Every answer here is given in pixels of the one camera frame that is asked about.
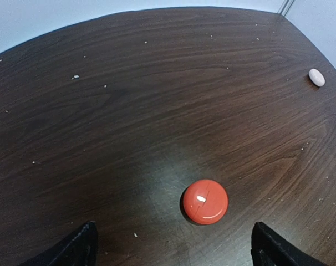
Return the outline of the red round earbud charging case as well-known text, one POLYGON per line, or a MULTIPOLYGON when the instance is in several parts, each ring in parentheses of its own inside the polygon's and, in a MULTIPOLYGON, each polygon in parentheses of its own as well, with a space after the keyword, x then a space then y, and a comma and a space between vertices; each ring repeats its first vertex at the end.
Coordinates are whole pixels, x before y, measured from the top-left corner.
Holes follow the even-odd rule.
POLYGON ((217 181, 198 180, 182 194, 182 209, 195 224, 211 225, 220 221, 228 210, 228 194, 217 181))

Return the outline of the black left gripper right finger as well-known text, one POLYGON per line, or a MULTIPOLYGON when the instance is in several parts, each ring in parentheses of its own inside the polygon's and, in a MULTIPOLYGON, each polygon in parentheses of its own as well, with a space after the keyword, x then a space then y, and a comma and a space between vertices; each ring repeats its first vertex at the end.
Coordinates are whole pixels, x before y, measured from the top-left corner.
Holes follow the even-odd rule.
POLYGON ((254 225, 251 242, 254 265, 324 265, 299 250, 263 222, 254 225))

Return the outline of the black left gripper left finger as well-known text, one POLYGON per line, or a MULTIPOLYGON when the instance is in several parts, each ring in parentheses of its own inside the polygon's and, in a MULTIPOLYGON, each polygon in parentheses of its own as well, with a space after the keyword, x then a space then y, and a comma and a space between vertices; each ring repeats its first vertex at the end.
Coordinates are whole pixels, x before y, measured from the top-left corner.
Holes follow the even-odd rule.
POLYGON ((98 230, 87 221, 60 242, 21 265, 96 265, 98 230))

